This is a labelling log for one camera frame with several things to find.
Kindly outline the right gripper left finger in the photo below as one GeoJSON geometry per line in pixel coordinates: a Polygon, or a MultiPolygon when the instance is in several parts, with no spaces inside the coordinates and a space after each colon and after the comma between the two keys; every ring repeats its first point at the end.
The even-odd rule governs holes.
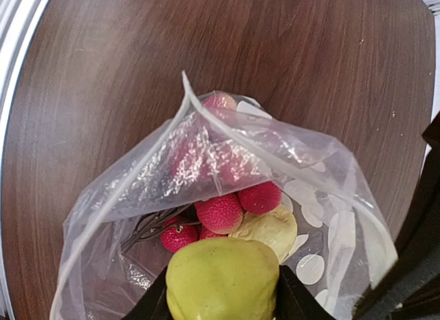
{"type": "Polygon", "coordinates": [[[164,268],[140,300],[122,320],[172,320],[166,301],[166,270],[164,268]]]}

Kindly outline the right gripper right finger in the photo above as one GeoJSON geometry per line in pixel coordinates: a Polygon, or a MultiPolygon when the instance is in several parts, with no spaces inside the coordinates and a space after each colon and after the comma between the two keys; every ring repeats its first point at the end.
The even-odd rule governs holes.
{"type": "Polygon", "coordinates": [[[276,320],[334,320],[305,288],[294,272],[279,266],[276,320]]]}

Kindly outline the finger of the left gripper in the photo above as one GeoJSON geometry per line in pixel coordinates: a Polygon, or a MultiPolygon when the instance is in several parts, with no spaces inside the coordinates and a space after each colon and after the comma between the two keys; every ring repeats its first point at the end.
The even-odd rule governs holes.
{"type": "Polygon", "coordinates": [[[400,235],[399,259],[355,312],[356,319],[439,318],[439,118],[422,134],[431,150],[400,235]]]}

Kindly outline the yellow fake lemon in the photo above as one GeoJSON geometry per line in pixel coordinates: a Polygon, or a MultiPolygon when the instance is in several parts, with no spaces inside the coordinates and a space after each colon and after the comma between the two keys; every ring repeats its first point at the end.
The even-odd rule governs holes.
{"type": "Polygon", "coordinates": [[[279,262],[267,245],[228,237],[177,251],[166,270],[174,319],[274,319],[279,262]]]}

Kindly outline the pale yellow fake pear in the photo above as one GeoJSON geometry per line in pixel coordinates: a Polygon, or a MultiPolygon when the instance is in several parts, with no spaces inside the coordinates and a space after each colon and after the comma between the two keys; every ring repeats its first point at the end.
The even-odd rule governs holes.
{"type": "Polygon", "coordinates": [[[280,264],[291,255],[297,236],[296,218],[292,210],[282,204],[262,215],[245,213],[241,225],[228,235],[264,243],[274,251],[280,264]]]}

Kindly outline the clear polka dot zip bag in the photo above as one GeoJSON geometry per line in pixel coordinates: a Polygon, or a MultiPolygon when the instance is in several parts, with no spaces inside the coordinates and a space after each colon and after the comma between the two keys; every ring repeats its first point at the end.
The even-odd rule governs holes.
{"type": "Polygon", "coordinates": [[[96,178],[64,224],[50,317],[122,319],[171,257],[228,237],[249,212],[282,204],[298,236],[288,266],[334,319],[397,261],[388,227],[353,154],[228,94],[200,101],[188,80],[174,119],[96,178]]]}

